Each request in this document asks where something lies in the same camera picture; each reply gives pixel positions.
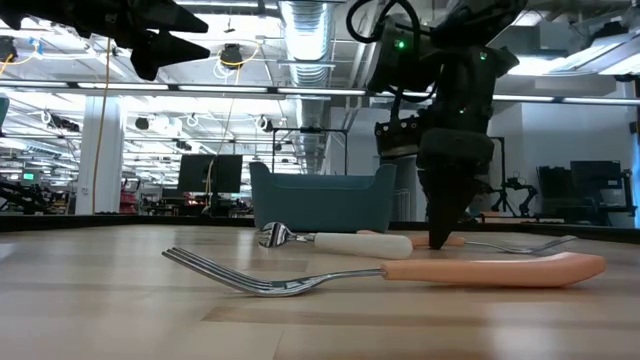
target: yellow cable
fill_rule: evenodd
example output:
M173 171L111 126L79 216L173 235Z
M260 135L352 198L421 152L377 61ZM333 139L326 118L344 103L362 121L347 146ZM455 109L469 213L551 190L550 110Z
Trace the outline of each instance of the yellow cable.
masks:
M238 72L236 73L236 86L240 83L240 66L238 66ZM229 132L229 124L231 123L231 114L233 114L233 104L236 99L231 99L231 106L229 106L229 115L227 116L227 123L224 126L224 132L222 133L222 141L220 141L220 146L218 146L218 151L216 153L220 154L222 150L222 146L224 145L224 140L227 138L227 133Z
M7 65L9 65L9 61L11 61L11 59L13 59L13 54L9 54L9 56L7 57L7 60L4 61L4 64L2 65L2 70L0 70L0 76L4 74L4 71L7 69Z
M107 40L107 79L104 86L102 99L102 115L100 116L100 130L98 132L98 146L96 148L96 161L93 164L93 190L91 191L91 214L96 214L96 183L98 180L98 163L100 161L100 145L102 145L102 130L104 129L104 114L107 109L107 94L109 93L109 77L111 75L111 38Z
M249 61L255 59L255 57L258 55L258 51L260 51L260 43L255 43L255 44L256 44L256 50L253 52L253 55L251 55L251 57L249 57L247 60L243 60L243 61L237 62L237 63L226 62L226 61L220 59L220 54L222 54L222 50L218 51L218 59L219 59L221 64L224 64L224 65L227 65L227 66L241 66L241 65L244 65L244 64L248 63Z

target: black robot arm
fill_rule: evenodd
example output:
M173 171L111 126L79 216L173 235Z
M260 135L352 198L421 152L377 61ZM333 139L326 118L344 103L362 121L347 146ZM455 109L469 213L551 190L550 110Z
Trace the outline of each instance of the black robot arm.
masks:
M378 152L386 158L418 155L418 175L429 199L431 247L440 249L479 190L475 177L488 171L493 157L486 132L496 81L518 65L508 50L487 44L516 20L527 1L458 1L433 28L386 16L394 3L406 10L405 2L392 0L367 38L379 42L367 86L396 94L391 121L375 127ZM414 17L413 9L407 12ZM429 95L408 98L405 90ZM418 102L434 95L417 117L399 119L403 99Z

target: wooden table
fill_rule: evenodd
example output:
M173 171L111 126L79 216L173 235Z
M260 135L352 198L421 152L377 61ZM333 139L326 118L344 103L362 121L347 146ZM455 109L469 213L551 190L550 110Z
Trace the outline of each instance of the wooden table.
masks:
M252 229L123 226L0 234L2 359L640 359L640 247L578 241L609 260L563 290L465 289L379 278L248 297L163 258L181 246L262 277L377 267ZM535 245L524 234L469 240ZM472 248L415 258L517 259Z

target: blue plastic bin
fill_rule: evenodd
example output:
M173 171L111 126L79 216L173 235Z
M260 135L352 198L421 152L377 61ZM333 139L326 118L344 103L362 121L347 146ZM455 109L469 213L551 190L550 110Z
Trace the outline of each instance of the blue plastic bin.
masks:
M394 165L375 176L271 174L251 163L255 224L281 222L300 232L385 232L391 220Z

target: computer monitor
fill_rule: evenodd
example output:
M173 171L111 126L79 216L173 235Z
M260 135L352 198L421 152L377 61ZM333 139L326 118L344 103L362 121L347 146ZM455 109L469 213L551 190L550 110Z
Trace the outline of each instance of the computer monitor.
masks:
M184 192L177 189L162 189L163 199L184 198Z
M571 174L577 189L622 189L619 161L572 161Z
M178 190L206 192L207 173L212 161L211 190L218 193L239 193L242 155L183 155Z

